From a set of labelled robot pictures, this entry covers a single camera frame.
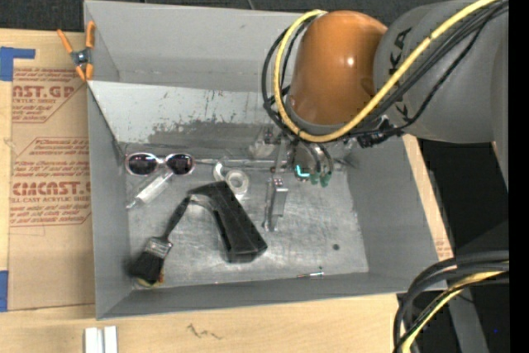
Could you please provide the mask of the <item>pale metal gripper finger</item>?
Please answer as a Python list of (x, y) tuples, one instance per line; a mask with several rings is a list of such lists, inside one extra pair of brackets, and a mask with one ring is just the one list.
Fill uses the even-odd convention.
[(272, 177), (267, 186), (264, 206), (263, 228), (266, 231), (276, 231), (278, 220), (284, 215), (284, 208), (288, 196), (288, 188), (280, 177)]
[(249, 146), (251, 157), (268, 157), (275, 149), (274, 132), (270, 127), (262, 127)]

